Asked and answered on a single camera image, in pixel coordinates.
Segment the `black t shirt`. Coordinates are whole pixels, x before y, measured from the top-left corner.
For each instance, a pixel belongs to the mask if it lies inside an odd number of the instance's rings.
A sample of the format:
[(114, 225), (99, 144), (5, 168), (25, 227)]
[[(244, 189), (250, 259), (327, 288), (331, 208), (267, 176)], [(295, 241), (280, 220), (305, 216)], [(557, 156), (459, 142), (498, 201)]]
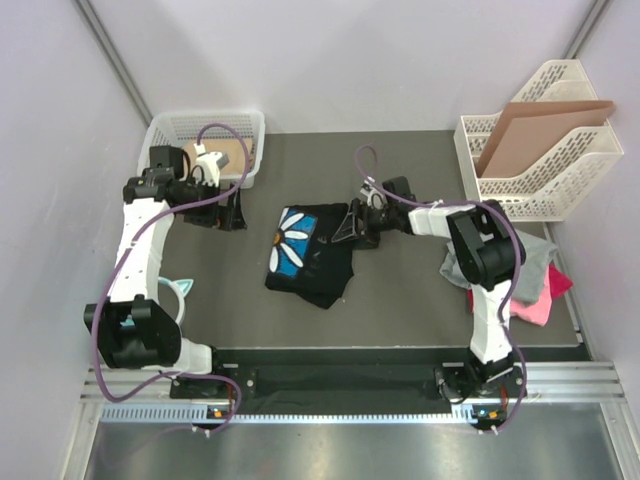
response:
[(345, 203), (284, 207), (270, 250), (265, 286), (329, 309), (354, 275), (352, 246), (332, 241), (347, 212)]

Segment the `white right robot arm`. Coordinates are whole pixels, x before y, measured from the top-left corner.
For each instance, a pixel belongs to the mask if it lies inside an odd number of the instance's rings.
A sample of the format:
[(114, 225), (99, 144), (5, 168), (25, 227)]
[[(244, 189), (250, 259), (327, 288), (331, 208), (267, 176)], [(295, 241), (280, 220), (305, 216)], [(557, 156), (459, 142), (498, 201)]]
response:
[(454, 393), (458, 402), (492, 394), (513, 371), (510, 289), (526, 258), (503, 210), (495, 201), (420, 206), (404, 176), (383, 182), (381, 189), (367, 180), (360, 195), (351, 201), (331, 242), (374, 249), (381, 234), (392, 230), (449, 240), (463, 279), (471, 286), (473, 333), (468, 360), (459, 370), (442, 372), (439, 389), (443, 396)]

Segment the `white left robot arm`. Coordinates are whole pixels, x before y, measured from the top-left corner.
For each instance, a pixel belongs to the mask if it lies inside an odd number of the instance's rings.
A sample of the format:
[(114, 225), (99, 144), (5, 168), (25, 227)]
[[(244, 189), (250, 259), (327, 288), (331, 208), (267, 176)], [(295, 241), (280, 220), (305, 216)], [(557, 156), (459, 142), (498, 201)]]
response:
[(116, 263), (100, 299), (86, 306), (84, 323), (94, 344), (95, 366), (186, 375), (205, 396), (226, 387), (215, 350), (184, 337), (183, 292), (178, 313), (159, 303), (166, 238), (176, 216), (193, 225), (230, 231), (239, 225), (239, 188), (221, 188), (230, 160), (224, 151), (196, 143), (190, 150), (153, 146), (149, 164), (123, 188), (124, 222)]

